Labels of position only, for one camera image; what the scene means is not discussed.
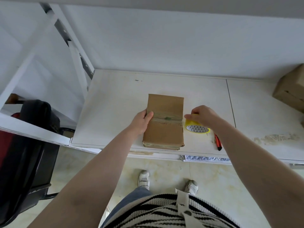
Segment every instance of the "roll of tape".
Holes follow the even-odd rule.
[[[207,127],[202,126],[198,122],[191,121],[186,119],[185,127],[187,130],[194,132],[194,133],[209,133],[210,129]]]

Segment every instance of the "black and white striped sweater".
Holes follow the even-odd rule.
[[[176,201],[176,194],[159,194],[138,199],[121,208],[104,227],[185,227],[184,217],[178,215]],[[201,222],[202,227],[240,227],[224,212],[192,195],[189,195],[189,210]]]

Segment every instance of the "marble tile floor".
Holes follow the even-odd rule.
[[[91,153],[61,147],[49,193],[59,192],[94,156]],[[127,158],[108,205],[110,210],[137,187],[137,178],[142,169],[150,172],[152,193],[173,193],[175,188],[183,189],[187,180],[193,179],[199,184],[198,197],[225,211],[241,226],[270,227],[231,165]],[[304,176],[304,170],[296,171]],[[20,214],[7,228],[27,227],[50,201],[40,201],[33,208]]]

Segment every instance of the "jeans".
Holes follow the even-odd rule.
[[[146,196],[151,196],[151,195],[152,195],[152,193],[149,190],[147,190],[146,188],[137,187],[134,191],[132,191],[126,197],[124,197],[124,199],[121,200],[120,203],[118,203],[116,207],[114,207],[114,209],[111,211],[111,213],[105,219],[104,223],[101,225],[101,228],[108,222],[108,220],[114,214],[116,214],[124,206],[128,205],[129,203],[131,203],[137,199],[141,199],[141,198],[144,198]]]

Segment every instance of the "brown cardboard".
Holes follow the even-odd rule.
[[[304,65],[301,64],[284,75],[272,96],[304,113]]]
[[[184,146],[184,98],[149,94],[147,112],[154,115],[143,134],[148,148],[179,150]]]

